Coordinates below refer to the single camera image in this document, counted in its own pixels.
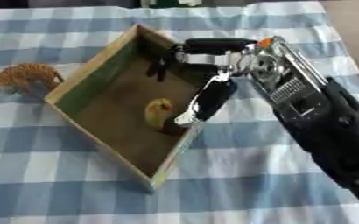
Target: box floor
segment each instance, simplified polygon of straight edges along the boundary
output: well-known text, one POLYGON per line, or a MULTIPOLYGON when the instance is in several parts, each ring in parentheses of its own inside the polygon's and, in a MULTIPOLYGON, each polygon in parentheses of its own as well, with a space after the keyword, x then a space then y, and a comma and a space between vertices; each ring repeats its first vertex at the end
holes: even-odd
POLYGON ((196 89, 172 74, 161 83, 147 77, 149 65, 146 59, 136 58, 75 120, 151 177, 180 136, 149 127, 144 108, 154 99, 167 98, 177 110, 183 109, 196 89))

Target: tablecloth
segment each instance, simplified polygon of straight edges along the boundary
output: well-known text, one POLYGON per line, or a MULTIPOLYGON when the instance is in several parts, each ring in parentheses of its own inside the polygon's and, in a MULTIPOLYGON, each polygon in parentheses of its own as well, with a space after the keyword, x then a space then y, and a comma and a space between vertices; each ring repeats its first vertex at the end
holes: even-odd
MULTIPOLYGON (((43 62, 68 77, 137 23, 177 41, 283 36, 359 99, 359 71, 318 2, 0 10, 0 71, 43 62)), ((357 199, 288 136, 249 82, 236 82, 152 195, 39 98, 0 92, 0 224, 359 223, 357 199)))

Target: metal robot arm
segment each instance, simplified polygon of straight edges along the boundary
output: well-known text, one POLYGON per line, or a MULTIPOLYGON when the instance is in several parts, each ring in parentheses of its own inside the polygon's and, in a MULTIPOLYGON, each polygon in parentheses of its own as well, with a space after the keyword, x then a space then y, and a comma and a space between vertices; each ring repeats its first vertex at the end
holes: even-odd
POLYGON ((283 38, 260 42, 247 39, 189 39, 175 45, 148 75, 173 63, 201 69, 211 78, 196 93, 186 111, 174 122, 185 126, 206 121, 235 92, 236 76, 246 76, 272 106, 277 119, 313 161, 341 187, 359 199, 359 102, 333 78, 324 78, 283 38), (230 55, 241 58, 226 66, 187 64, 186 53, 230 55))

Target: yellow toy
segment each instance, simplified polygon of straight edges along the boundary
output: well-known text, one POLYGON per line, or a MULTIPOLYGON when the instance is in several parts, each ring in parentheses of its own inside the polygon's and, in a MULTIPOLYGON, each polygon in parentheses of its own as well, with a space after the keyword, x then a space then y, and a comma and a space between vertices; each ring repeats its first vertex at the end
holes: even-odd
POLYGON ((166 98, 159 98, 148 103, 145 107, 144 117, 150 127, 161 131, 165 120, 172 116, 172 112, 172 103, 166 98))

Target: orange toy tiger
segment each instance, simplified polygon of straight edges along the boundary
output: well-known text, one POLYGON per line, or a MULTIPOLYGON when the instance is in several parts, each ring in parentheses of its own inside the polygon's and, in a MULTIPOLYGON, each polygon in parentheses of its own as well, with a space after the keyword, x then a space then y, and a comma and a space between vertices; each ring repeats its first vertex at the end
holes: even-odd
POLYGON ((59 82, 64 79, 57 71, 43 63, 22 63, 17 66, 5 68, 0 73, 0 88, 11 87, 18 90, 30 91, 30 85, 34 81, 41 81, 48 89, 56 88, 59 83, 55 82, 55 78, 59 82))

